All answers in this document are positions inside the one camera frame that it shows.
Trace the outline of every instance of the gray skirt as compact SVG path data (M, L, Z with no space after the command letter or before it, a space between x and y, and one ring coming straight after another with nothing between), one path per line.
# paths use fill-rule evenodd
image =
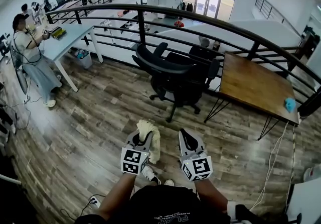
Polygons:
M32 57L29 61L36 61L37 58L39 58L39 56ZM58 80L44 56L38 62L33 64L23 63L23 69L30 76L31 80L38 86L39 92L45 103L51 99L51 90L55 87L62 86L62 83Z

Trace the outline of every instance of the white sneaker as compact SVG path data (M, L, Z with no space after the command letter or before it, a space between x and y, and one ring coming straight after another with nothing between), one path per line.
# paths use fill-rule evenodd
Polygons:
M16 134L16 125L14 123L11 125L11 131L12 133Z
M48 102L44 102L44 106L51 108L56 105L56 100L49 100Z
M157 178L152 168L150 168L149 166L145 166L145 168L142 170L142 174L149 181L151 181L153 178ZM157 178L157 180L158 180L158 185L161 185L161 181L159 180L159 178Z
M172 181L171 179L168 179L165 181L164 185L165 186L174 186L174 181Z

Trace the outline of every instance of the floor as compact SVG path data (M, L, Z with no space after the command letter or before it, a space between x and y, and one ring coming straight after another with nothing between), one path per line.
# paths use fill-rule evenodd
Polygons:
M206 124L216 98L203 94L201 113L190 107L176 111L173 121L165 118L172 104L148 97L153 94L149 76L144 71L106 60L83 70L74 59L64 58L63 65L79 88L74 92L63 81L56 90L57 105L42 106L42 100L26 108L17 105L18 130L9 142L15 155L14 166L41 217L48 223L72 223L60 209L77 217L92 194L107 194L121 176L121 147L127 135L136 129L140 119L153 122L161 134L161 157L152 168L164 182L171 178L176 185L194 188L179 169L178 130L182 127L199 132L214 173L211 180L229 199L251 207L258 198L268 170L270 151L281 136L284 123L279 123L266 137L257 141L265 116L250 109L229 104ZM0 64L5 90L1 98L9 105L22 102L24 96L15 78L12 64ZM31 101L39 95L32 86ZM301 182L304 170L321 161L321 111L305 119L296 133L294 181ZM281 143L273 173L257 214L280 213L285 206L292 168L292 127ZM144 177L136 180L135 190L147 184Z

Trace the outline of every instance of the glass door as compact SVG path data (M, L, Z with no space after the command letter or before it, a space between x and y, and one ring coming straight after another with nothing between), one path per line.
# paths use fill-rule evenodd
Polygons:
M207 0L207 8L205 15L207 17L215 18L217 17L218 6L220 5L220 0Z
M204 15L207 0L197 0L195 12Z

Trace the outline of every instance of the black shirt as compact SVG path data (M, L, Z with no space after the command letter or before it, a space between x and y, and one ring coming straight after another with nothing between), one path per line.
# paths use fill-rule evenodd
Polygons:
M105 221L98 215L79 217L75 224L112 223L230 223L226 214L207 208L192 190L185 187L145 186L126 207Z

